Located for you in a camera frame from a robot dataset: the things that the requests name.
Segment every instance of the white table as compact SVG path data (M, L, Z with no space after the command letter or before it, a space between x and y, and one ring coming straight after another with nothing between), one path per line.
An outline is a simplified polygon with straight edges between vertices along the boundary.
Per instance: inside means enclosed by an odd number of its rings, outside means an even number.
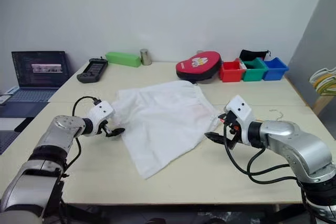
M163 82L178 80L176 63L153 62L138 68L109 64L97 83L80 83L76 75L82 73L87 64L79 69L50 99L49 102L75 102L84 95L92 95L110 102L116 99L120 89L141 88ZM286 78L281 81L256 81L223 83L216 78L211 84L198 84L213 105L226 104L240 94L250 105L301 105L297 92Z
M78 116L85 116L91 103L78 105ZM261 120L294 121L304 131L317 135L336 156L336 142L306 106L251 106ZM13 144L0 156L0 194L13 179L22 163L30 156L39 138L54 116L70 115L72 103L50 103L31 122ZM294 181L273 185L257 185L241 174L229 161L224 147L208 139L194 150L176 159L165 169L144 180L133 165L120 138L112 140L98 135L81 137L82 155L69 169L65 179L64 200L80 204L247 204L247 203L296 203L301 202L300 190ZM252 147L238 144L234 156L241 166L257 152ZM77 153L74 143L68 159ZM285 160L266 151L255 162L253 170L283 164ZM292 175L284 168L263 175L271 179Z

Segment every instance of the white cloth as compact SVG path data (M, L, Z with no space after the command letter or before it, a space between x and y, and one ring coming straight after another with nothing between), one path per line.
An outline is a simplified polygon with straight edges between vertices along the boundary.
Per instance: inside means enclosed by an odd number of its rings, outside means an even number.
M219 123L201 89L173 81L118 91L113 120L125 128L122 139L143 178L192 150Z

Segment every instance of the silver can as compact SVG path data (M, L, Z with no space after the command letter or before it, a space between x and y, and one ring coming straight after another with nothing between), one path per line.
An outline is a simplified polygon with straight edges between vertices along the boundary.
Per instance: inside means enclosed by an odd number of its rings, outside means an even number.
M152 64L152 60L151 60L151 57L148 54L147 49L141 49L140 50L140 58L141 58L141 63L144 66L148 66L148 65Z

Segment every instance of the black bag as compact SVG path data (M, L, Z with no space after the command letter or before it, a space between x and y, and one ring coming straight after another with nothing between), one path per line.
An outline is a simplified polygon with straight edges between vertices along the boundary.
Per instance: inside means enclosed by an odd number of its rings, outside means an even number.
M264 60L267 53L271 54L269 50L263 52L252 52L243 49L239 57L243 61L253 61L255 58L262 58L262 60Z

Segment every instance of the laptop screen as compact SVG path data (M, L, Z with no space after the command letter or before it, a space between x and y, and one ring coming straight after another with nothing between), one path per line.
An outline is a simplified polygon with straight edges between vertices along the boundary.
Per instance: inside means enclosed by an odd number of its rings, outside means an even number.
M64 51L12 52L20 87L61 87L69 79Z

